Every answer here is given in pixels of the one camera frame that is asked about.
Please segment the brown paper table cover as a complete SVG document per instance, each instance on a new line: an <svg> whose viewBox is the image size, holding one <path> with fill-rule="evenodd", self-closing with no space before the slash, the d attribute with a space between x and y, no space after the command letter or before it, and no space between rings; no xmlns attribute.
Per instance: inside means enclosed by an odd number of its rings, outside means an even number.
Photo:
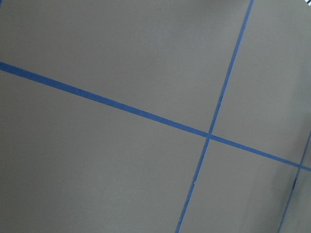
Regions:
<svg viewBox="0 0 311 233"><path fill-rule="evenodd" d="M308 233L308 0L3 0L3 233Z"/></svg>

